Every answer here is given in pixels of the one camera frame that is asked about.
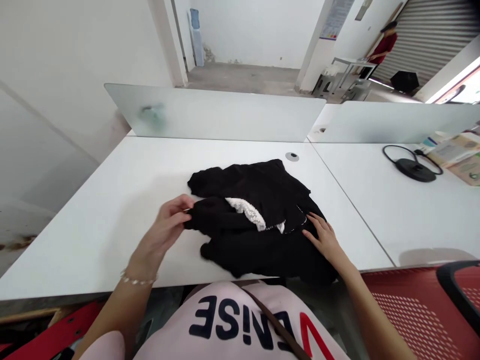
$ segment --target black sweater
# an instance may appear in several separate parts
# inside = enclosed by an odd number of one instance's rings
[[[337,278],[335,269],[302,234],[307,229],[316,235],[305,214],[325,217],[310,198],[310,190],[286,172],[281,160],[223,170],[213,167],[194,173],[188,186],[193,195],[205,199],[189,211],[192,219],[185,228],[209,236],[201,256],[234,277],[300,276],[317,285]],[[245,213],[238,213],[235,205]]]

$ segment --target brown strap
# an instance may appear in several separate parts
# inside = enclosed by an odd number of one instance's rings
[[[243,287],[241,289],[246,292],[253,299],[255,304],[258,305],[260,310],[266,315],[268,320],[270,320],[273,327],[280,333],[281,337],[290,345],[295,356],[300,360],[311,360],[310,356],[307,355],[305,350],[299,345],[299,343],[294,339],[292,335],[285,329],[285,327],[277,320],[277,318],[272,314],[272,312],[260,301],[258,300],[250,291],[245,290]]]

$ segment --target hand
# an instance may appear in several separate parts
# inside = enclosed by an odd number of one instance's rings
[[[322,219],[320,216],[314,214],[306,216],[313,226],[315,226],[318,239],[309,231],[303,230],[303,235],[317,248],[317,250],[328,260],[330,264],[342,275],[343,270],[355,268],[350,262],[349,258],[340,247],[340,244],[335,236],[333,227]]]
[[[184,230],[184,223],[192,217],[184,210],[194,207],[195,201],[188,195],[180,195],[164,203],[158,215],[141,239],[128,263],[126,273],[136,280],[155,278],[168,249]]]

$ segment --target red shirt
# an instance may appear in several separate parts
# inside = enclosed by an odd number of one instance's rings
[[[394,34],[390,35],[390,36],[387,36],[387,37],[384,36],[380,40],[380,43],[376,46],[372,55],[381,54],[381,53],[384,53],[386,51],[391,52],[392,49],[394,48],[394,45],[395,45],[395,42],[397,41],[397,38],[398,38],[398,36],[397,36],[396,32]],[[373,64],[381,64],[384,59],[385,59],[385,55],[374,58],[370,62],[373,63]]]

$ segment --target cardboard box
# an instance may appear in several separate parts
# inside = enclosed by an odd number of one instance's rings
[[[480,152],[480,136],[464,132],[442,142],[428,153],[438,165],[448,168]]]
[[[480,152],[448,168],[472,186],[480,186]]]

